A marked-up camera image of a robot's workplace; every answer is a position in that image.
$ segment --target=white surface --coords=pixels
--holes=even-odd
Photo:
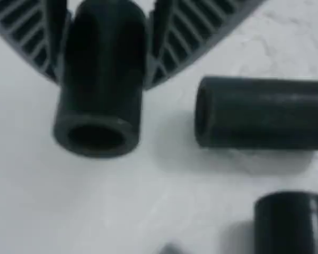
[[[200,150],[192,119],[205,74],[318,78],[318,0],[270,0],[148,92],[142,142],[115,160],[55,144],[58,88],[0,39],[0,254],[157,254],[167,244],[186,254],[252,254],[253,202],[280,189],[318,191],[318,153]]]

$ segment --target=black cylinder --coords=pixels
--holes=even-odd
[[[210,148],[318,149],[318,81],[207,77],[195,136]]]
[[[86,0],[69,30],[54,135],[88,157],[124,155],[139,142],[146,17],[129,0]]]
[[[318,254],[318,195],[275,193],[255,205],[255,254]]]

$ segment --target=black plastic part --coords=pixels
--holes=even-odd
[[[255,205],[255,254],[318,254],[318,195],[275,193]]]
[[[56,58],[69,20],[66,0],[0,0],[0,35],[54,82]]]
[[[195,136],[210,148],[318,149],[318,81],[207,77]]]
[[[264,0],[157,0],[151,13],[151,89],[184,68],[231,33]]]
[[[129,0],[86,0],[69,31],[54,135],[89,157],[124,155],[139,141],[146,18]]]

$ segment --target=hollow cylinder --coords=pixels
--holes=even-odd
[[[86,0],[69,29],[54,136],[88,157],[115,157],[139,142],[146,17],[129,0]]]
[[[255,254],[318,254],[318,195],[275,193],[255,205]]]
[[[206,77],[195,136],[209,148],[318,149],[318,81]]]

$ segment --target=ribbed plastic part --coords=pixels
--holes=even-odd
[[[68,18],[66,0],[0,0],[0,35],[38,72],[53,81],[56,55]]]
[[[166,81],[226,37],[264,0],[158,0],[153,33],[150,89]]]

